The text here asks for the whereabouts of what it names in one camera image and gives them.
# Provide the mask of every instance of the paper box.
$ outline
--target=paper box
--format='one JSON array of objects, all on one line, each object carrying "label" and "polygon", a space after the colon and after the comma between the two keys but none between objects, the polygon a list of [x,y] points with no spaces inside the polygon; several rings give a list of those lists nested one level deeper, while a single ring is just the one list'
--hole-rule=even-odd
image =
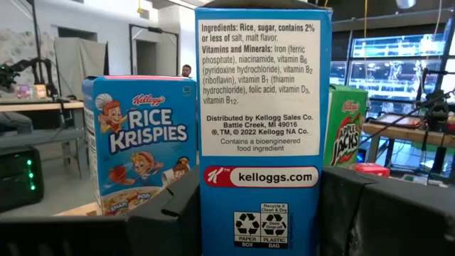
[{"label": "paper box", "polygon": [[368,92],[331,85],[324,165],[348,168],[357,162]]},{"label": "paper box", "polygon": [[196,9],[205,256],[314,255],[330,16],[287,0]]},{"label": "paper box", "polygon": [[195,166],[194,81],[107,76],[82,86],[90,172],[103,215],[124,215]]}]

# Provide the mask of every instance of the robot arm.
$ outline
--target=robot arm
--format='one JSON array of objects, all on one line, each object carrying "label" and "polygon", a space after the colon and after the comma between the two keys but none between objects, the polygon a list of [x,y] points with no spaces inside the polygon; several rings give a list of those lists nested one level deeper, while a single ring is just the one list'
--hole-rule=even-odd
[{"label": "robot arm", "polygon": [[14,78],[19,76],[20,72],[24,71],[28,67],[32,67],[33,77],[35,79],[35,85],[37,84],[45,84],[43,78],[38,78],[38,74],[36,73],[36,64],[41,65],[44,64],[46,68],[46,72],[48,74],[48,84],[46,85],[48,95],[50,96],[57,96],[58,91],[55,88],[55,85],[52,80],[52,62],[47,59],[38,59],[34,58],[31,60],[20,60],[19,62],[8,66],[7,64],[3,64],[0,66],[0,86],[11,88],[12,84],[15,84]]}]

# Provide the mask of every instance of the desk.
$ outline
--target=desk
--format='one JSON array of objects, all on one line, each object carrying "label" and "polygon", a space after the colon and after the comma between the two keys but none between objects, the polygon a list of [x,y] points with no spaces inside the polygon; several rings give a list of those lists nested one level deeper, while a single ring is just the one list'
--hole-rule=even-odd
[{"label": "desk", "polygon": [[[16,146],[34,146],[39,144],[47,144],[54,142],[67,142],[70,140],[76,141],[76,157],[81,178],[86,178],[90,175],[87,162],[84,131],[84,103],[79,101],[69,101],[63,103],[65,110],[70,110],[74,119],[74,127],[68,127],[61,130],[35,130],[30,134],[15,134],[13,136],[0,137],[0,149]],[[0,105],[0,112],[19,112],[19,111],[45,111],[59,110],[60,103],[32,103],[32,104],[14,104]],[[62,145],[63,157],[65,158],[65,168],[69,167],[69,161],[66,161],[72,156],[70,147],[67,143]]]},{"label": "desk", "polygon": [[[370,124],[365,123],[363,124],[363,131],[366,134],[374,134],[382,129],[384,125],[381,124]],[[418,129],[406,129],[406,128],[399,128],[399,127],[389,127],[386,130],[379,133],[379,135],[374,136],[371,139],[370,145],[370,152],[368,153],[367,162],[374,163],[376,162],[376,157],[378,154],[378,147],[379,147],[379,140],[382,137],[387,137],[389,139],[404,139],[411,142],[420,142],[424,141],[425,131],[418,130]],[[427,137],[427,144],[434,145],[434,146],[441,146],[442,138],[444,141],[442,142],[442,147],[446,148],[455,148],[455,136],[454,135],[446,135],[444,136],[441,132],[428,132]]]},{"label": "desk", "polygon": [[96,210],[97,204],[96,202],[93,202],[70,210],[66,210],[64,212],[55,214],[54,216],[96,216]]}]

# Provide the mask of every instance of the snap crackle pop character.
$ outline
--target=snap crackle pop character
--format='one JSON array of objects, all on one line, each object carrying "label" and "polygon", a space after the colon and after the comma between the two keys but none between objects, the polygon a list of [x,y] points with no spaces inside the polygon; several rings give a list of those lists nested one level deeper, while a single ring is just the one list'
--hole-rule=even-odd
[{"label": "snap crackle pop character", "polygon": [[186,156],[182,156],[176,162],[176,165],[172,168],[173,177],[175,180],[180,179],[184,174],[190,171],[190,160]]},{"label": "snap crackle pop character", "polygon": [[131,161],[134,166],[134,171],[139,175],[138,178],[127,178],[127,170],[124,166],[116,166],[109,171],[109,179],[115,183],[122,185],[133,185],[141,183],[142,186],[149,186],[147,179],[158,173],[158,171],[164,166],[163,163],[159,163],[155,160],[153,154],[149,152],[133,153]]},{"label": "snap crackle pop character", "polygon": [[134,165],[134,170],[139,175],[137,179],[128,178],[125,180],[126,185],[134,184],[137,181],[141,181],[145,186],[147,184],[148,177],[156,174],[164,166],[163,163],[159,163],[155,160],[154,155],[149,152],[133,153],[131,161]]},{"label": "snap crackle pop character", "polygon": [[95,104],[98,110],[102,110],[102,113],[98,115],[101,133],[106,133],[109,130],[119,132],[122,129],[122,123],[127,119],[126,115],[122,117],[120,102],[113,100],[111,95],[104,93],[98,95]]}]

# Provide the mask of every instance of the green cereal box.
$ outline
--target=green cereal box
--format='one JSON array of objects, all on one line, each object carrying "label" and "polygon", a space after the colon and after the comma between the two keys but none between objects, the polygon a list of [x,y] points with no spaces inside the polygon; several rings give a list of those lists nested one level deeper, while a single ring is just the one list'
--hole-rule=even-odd
[{"label": "green cereal box", "polygon": [[348,167],[357,161],[368,92],[331,85],[324,165]]}]

